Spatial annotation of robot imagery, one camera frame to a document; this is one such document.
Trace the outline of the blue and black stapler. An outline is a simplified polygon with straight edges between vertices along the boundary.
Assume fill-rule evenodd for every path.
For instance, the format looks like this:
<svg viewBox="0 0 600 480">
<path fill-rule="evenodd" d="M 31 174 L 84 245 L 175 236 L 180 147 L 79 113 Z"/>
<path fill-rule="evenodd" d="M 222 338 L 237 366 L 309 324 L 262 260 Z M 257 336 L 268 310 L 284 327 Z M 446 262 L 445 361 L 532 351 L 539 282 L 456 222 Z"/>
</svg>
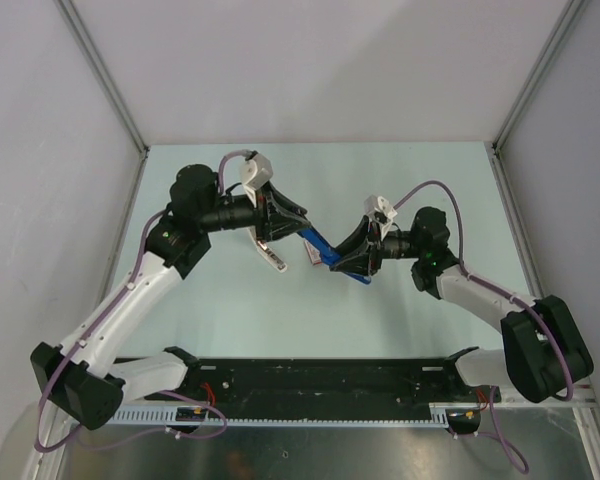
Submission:
<svg viewBox="0 0 600 480">
<path fill-rule="evenodd" d="M 335 247 L 332 246 L 315 228 L 309 228 L 303 231 L 300 231 L 298 235 L 308 240 L 312 245 L 314 245 L 321 253 L 322 260 L 324 265 L 330 266 L 336 260 L 338 260 L 341 256 L 335 251 Z"/>
</svg>

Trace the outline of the red white staple box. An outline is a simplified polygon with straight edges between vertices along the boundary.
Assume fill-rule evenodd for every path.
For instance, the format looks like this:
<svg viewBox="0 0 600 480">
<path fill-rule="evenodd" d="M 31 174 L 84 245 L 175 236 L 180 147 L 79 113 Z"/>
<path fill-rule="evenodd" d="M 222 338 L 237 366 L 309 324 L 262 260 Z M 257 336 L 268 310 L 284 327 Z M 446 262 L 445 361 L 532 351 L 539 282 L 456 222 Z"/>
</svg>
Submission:
<svg viewBox="0 0 600 480">
<path fill-rule="evenodd" d="M 308 240 L 304 239 L 303 242 L 304 242 L 304 246 L 305 246 L 310 263 L 313 266 L 321 265 L 323 263 L 323 260 L 322 260 L 322 255 L 321 255 L 320 251 L 314 245 L 312 245 Z"/>
</svg>

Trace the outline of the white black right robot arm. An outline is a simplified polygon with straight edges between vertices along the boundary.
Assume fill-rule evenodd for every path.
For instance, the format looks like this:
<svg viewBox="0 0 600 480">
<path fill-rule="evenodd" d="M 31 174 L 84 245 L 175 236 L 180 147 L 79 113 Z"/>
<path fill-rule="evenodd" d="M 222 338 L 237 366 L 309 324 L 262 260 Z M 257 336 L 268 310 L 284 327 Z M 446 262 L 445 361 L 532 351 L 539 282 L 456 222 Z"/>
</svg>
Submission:
<svg viewBox="0 0 600 480">
<path fill-rule="evenodd" d="M 502 338 L 499 349 L 469 347 L 449 357 L 441 376 L 443 393 L 464 401 L 478 386 L 509 386 L 526 400 L 561 401 L 594 370 L 566 302 L 555 295 L 534 298 L 472 273 L 448 246 L 446 215 L 423 207 L 409 230 L 382 225 L 383 215 L 366 215 L 337 246 L 331 270 L 370 279 L 386 260 L 409 259 L 416 289 L 478 317 Z"/>
</svg>

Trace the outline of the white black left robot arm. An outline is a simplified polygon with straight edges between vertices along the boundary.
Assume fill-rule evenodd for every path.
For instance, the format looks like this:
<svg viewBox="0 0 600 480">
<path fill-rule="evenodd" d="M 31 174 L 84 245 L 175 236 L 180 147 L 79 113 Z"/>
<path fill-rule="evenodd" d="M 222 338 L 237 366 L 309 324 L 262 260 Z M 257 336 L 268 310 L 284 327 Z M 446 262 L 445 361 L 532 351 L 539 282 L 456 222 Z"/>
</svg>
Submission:
<svg viewBox="0 0 600 480">
<path fill-rule="evenodd" d="M 198 360 L 179 347 L 117 364 L 120 348 L 150 310 L 192 272 L 210 250 L 210 234 L 248 228 L 261 242 L 310 227 L 306 209 L 280 193 L 253 160 L 242 167 L 244 194 L 223 195 L 210 167 L 183 167 L 166 209 L 145 225 L 126 279 L 59 345 L 40 343 L 31 363 L 42 391 L 77 423 L 96 430 L 129 401 L 158 393 L 187 400 L 201 387 Z"/>
</svg>

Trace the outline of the aluminium frame post right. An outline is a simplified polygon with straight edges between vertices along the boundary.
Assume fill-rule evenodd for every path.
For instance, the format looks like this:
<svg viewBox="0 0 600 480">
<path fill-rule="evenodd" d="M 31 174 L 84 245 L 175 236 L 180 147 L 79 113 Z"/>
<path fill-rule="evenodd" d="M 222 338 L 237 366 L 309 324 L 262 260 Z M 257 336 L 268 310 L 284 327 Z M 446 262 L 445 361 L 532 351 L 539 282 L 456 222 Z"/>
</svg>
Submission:
<svg viewBox="0 0 600 480">
<path fill-rule="evenodd" d="M 511 134 L 521 121 L 589 4 L 590 1 L 587 0 L 569 0 L 566 2 L 521 90 L 491 142 L 491 147 L 496 153 L 506 146 Z"/>
</svg>

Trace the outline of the aluminium frame post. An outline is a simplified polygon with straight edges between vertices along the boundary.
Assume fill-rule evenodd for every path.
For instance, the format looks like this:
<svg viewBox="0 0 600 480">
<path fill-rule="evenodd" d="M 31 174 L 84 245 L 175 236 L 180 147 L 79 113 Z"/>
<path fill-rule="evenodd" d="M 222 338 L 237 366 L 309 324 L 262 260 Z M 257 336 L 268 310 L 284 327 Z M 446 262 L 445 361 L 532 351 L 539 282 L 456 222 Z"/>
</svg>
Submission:
<svg viewBox="0 0 600 480">
<path fill-rule="evenodd" d="M 496 153 L 506 146 L 511 134 L 521 121 L 589 4 L 590 1 L 587 0 L 569 0 L 566 2 L 521 90 L 491 142 L 491 147 Z"/>
<path fill-rule="evenodd" d="M 124 131 L 136 150 L 144 154 L 148 150 L 148 145 L 75 2 L 55 0 L 54 4 Z"/>
</svg>

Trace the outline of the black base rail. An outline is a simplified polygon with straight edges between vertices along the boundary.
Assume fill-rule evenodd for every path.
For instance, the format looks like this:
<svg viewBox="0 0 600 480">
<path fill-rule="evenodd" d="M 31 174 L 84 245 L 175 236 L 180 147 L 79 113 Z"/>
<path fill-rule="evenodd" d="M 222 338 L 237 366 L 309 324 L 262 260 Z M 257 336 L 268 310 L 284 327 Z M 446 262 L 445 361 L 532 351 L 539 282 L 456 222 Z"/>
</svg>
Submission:
<svg viewBox="0 0 600 480">
<path fill-rule="evenodd" d="M 486 387 L 469 387 L 444 358 L 425 359 L 238 359 L 206 358 L 177 393 L 216 407 L 256 403 L 476 405 Z"/>
</svg>

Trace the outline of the aluminium frame post left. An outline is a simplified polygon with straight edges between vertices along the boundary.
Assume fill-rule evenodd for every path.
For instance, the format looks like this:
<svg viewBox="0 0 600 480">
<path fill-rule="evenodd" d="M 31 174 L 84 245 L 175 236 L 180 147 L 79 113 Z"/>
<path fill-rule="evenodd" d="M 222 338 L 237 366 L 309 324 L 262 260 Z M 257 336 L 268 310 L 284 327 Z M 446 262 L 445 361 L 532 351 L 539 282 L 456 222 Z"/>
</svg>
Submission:
<svg viewBox="0 0 600 480">
<path fill-rule="evenodd" d="M 148 150 L 148 145 L 75 2 L 55 0 L 54 4 L 124 131 L 136 150 L 144 154 Z"/>
</svg>

